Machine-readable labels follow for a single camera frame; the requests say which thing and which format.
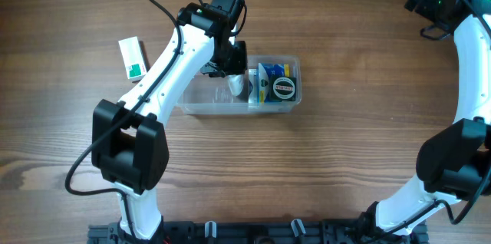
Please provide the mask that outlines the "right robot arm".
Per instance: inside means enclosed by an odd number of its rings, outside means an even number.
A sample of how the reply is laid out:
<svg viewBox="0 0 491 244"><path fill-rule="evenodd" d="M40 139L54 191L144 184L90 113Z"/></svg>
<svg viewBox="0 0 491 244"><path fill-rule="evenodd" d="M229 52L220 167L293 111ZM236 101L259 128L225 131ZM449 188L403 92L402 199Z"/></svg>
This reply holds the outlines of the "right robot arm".
<svg viewBox="0 0 491 244"><path fill-rule="evenodd" d="M427 140L416 173L394 195L373 203L356 221L359 243L417 240L416 228L440 209L461 223L490 194L490 0L407 0L404 7L431 21L420 36L453 37L459 91L453 123Z"/></svg>

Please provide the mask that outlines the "white blue medicine box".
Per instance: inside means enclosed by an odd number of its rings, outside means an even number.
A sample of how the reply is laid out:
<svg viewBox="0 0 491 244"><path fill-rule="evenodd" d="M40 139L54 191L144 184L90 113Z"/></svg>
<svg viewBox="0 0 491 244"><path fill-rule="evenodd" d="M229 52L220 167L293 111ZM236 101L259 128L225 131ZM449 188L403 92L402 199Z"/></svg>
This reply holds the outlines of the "white blue medicine box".
<svg viewBox="0 0 491 244"><path fill-rule="evenodd" d="M258 103L257 70L248 69L249 72L249 103Z"/></svg>

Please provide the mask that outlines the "white green medicine box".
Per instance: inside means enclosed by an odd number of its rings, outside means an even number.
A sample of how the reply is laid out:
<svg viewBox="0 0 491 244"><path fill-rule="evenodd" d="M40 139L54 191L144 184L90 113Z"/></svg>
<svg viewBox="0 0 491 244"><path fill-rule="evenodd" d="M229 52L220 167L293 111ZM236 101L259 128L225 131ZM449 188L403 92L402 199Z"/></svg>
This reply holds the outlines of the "white green medicine box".
<svg viewBox="0 0 491 244"><path fill-rule="evenodd" d="M137 36L118 41L123 58L127 79L131 82L140 81L147 74L147 63L143 55L140 40Z"/></svg>

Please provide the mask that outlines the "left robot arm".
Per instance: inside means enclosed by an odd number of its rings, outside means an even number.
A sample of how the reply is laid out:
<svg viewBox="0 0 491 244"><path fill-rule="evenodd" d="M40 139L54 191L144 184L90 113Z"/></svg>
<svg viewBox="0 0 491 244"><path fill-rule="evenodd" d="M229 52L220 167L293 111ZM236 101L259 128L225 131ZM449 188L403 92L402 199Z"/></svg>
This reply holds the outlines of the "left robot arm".
<svg viewBox="0 0 491 244"><path fill-rule="evenodd" d="M235 37L245 23L245 0L190 3L173 18L170 43L153 67L116 103L94 109L92 164L111 182L121 218L92 226L90 243L167 243L156 185L169 161L164 127L195 74L225 78L232 95L244 89L246 44Z"/></svg>

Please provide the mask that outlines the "blue yellow VapoDrops box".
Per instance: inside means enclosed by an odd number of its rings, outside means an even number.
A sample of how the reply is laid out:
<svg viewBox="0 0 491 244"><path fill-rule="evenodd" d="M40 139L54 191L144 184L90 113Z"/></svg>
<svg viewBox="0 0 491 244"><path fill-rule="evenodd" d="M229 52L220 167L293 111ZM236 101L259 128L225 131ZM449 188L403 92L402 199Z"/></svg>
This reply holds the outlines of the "blue yellow VapoDrops box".
<svg viewBox="0 0 491 244"><path fill-rule="evenodd" d="M288 64L259 63L257 67L257 87L259 103L272 103L269 101L269 87L272 76L291 77Z"/></svg>

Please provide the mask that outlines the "dark green round-logo box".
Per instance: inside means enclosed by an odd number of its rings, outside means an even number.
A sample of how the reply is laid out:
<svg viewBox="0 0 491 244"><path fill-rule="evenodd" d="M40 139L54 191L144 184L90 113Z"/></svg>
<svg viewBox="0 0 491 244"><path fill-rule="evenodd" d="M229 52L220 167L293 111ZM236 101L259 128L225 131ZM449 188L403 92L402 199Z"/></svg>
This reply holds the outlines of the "dark green round-logo box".
<svg viewBox="0 0 491 244"><path fill-rule="evenodd" d="M269 87L269 101L295 101L297 81L295 77L272 76Z"/></svg>

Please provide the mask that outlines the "clear cap white spray bottle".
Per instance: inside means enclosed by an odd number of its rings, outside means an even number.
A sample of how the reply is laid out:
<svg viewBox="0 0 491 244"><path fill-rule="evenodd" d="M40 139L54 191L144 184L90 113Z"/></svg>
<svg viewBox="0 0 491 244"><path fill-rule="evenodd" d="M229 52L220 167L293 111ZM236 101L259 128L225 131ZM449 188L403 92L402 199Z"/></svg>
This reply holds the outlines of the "clear cap white spray bottle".
<svg viewBox="0 0 491 244"><path fill-rule="evenodd" d="M227 77L229 89L231 92L231 95L235 97L239 97L242 95L242 92L244 91L244 75L243 74L237 74L237 75L229 75Z"/></svg>

